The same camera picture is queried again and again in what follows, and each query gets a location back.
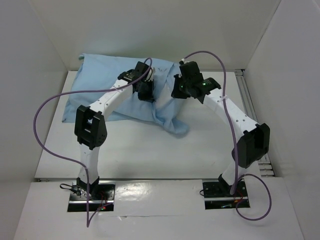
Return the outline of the light blue pillowcase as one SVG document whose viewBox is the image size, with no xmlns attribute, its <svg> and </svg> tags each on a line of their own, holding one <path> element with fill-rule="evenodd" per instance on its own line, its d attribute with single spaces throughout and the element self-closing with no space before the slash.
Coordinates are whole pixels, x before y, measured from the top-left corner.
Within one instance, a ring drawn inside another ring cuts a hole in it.
<svg viewBox="0 0 320 240">
<path fill-rule="evenodd" d="M 61 121 L 74 123 L 76 110 L 80 105 L 89 106 L 97 101 L 104 89 L 110 89 L 118 76 L 130 69 L 143 59 L 107 56 L 83 53 L 79 56 L 82 61 L 74 78 L 71 91 L 66 102 Z M 162 127 L 166 132 L 174 135 L 185 135 L 189 126 L 178 119 L 183 99 L 172 98 L 174 88 L 174 76 L 180 73 L 179 64 L 163 59 L 152 60 L 154 69 L 154 102 L 138 99 L 134 93 L 126 99 L 112 114 L 108 121 L 139 120 L 150 122 Z"/>
</svg>

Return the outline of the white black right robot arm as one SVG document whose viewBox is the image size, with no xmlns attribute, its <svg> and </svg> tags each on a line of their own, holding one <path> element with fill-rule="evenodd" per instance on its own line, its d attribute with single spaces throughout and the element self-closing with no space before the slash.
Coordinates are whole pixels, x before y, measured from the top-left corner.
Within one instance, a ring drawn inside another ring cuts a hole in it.
<svg viewBox="0 0 320 240">
<path fill-rule="evenodd" d="M 255 161 L 269 151 L 270 127 L 259 124 L 247 116 L 227 95 L 224 85 L 212 77 L 204 78 L 194 61 L 179 63 L 180 73 L 174 75 L 171 97 L 174 99 L 197 99 L 209 107 L 231 129 L 233 162 L 219 176 L 218 190 L 230 196 L 236 189 L 239 177 Z"/>
</svg>

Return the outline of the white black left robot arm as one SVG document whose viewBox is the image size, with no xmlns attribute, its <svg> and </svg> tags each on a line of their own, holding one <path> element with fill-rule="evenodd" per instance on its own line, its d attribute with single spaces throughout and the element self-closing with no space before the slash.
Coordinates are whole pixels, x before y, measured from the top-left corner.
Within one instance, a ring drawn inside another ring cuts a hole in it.
<svg viewBox="0 0 320 240">
<path fill-rule="evenodd" d="M 153 102 L 155 69 L 139 61 L 134 69 L 124 71 L 111 85 L 110 91 L 104 93 L 89 106 L 80 105 L 76 110 L 74 133 L 80 145 L 80 162 L 82 163 L 77 187 L 88 200 L 99 193 L 98 160 L 100 147 L 107 139 L 107 118 L 125 100 L 135 92 L 143 101 Z"/>
</svg>

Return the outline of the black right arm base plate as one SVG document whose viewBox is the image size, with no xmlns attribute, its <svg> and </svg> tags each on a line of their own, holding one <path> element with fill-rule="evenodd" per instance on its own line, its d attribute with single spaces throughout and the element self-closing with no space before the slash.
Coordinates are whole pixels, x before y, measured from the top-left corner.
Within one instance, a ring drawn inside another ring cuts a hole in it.
<svg viewBox="0 0 320 240">
<path fill-rule="evenodd" d="M 222 210 L 250 208 L 247 187 L 244 180 L 237 184 L 235 194 L 230 194 L 228 190 L 224 190 L 217 179 L 203 180 L 202 190 L 199 194 L 204 198 L 204 207 L 206 210 Z"/>
</svg>

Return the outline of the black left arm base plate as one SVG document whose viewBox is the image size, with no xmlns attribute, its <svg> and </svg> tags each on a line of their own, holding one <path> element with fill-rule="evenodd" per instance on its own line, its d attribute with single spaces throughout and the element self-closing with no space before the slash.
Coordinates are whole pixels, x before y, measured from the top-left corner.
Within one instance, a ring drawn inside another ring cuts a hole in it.
<svg viewBox="0 0 320 240">
<path fill-rule="evenodd" d="M 86 212 L 86 192 L 78 187 L 76 182 L 72 182 L 72 185 L 68 185 L 67 190 L 70 190 L 67 212 Z M 89 212 L 94 212 L 98 208 L 100 212 L 113 212 L 115 191 L 115 182 L 101 181 L 97 186 L 97 190 L 89 194 Z"/>
</svg>

